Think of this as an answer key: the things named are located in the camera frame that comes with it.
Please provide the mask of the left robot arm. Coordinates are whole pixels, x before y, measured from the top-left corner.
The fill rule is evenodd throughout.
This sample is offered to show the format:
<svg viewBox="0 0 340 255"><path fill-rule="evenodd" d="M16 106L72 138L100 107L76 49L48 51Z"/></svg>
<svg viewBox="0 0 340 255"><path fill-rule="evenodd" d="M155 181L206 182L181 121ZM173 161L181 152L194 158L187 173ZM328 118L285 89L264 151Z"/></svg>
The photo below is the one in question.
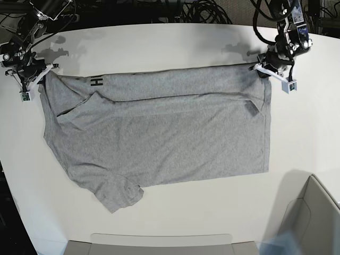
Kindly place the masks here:
<svg viewBox="0 0 340 255"><path fill-rule="evenodd" d="M309 38L308 26L304 20L303 8L299 1L270 1L267 3L270 15L261 9L262 1L251 1L255 8L252 27L257 38L267 44L265 53L259 54L258 62L249 70L256 70L260 77L276 76L281 78L283 71L289 66L289 75L284 79L289 85L296 83L293 79L295 58L307 53L312 40ZM276 23L277 36L274 41L265 39L257 27L258 17Z"/></svg>

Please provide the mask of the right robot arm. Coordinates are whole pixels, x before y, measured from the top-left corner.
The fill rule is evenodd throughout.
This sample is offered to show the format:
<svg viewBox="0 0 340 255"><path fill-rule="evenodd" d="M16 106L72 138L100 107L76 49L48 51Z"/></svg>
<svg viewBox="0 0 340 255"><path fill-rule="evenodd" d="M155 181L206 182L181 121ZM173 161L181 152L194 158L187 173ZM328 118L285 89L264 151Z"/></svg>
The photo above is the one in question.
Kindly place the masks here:
<svg viewBox="0 0 340 255"><path fill-rule="evenodd" d="M47 30L49 21L56 21L69 6L73 13L66 24L46 38L36 41ZM7 14L23 14L9 42L1 45L1 66L6 68L5 75L12 76L19 84L21 95L27 95L29 88L39 84L44 76L58 64L46 63L37 59L32 49L43 41L65 29L76 17L76 1L29 1L28 3L1 3L1 10Z"/></svg>

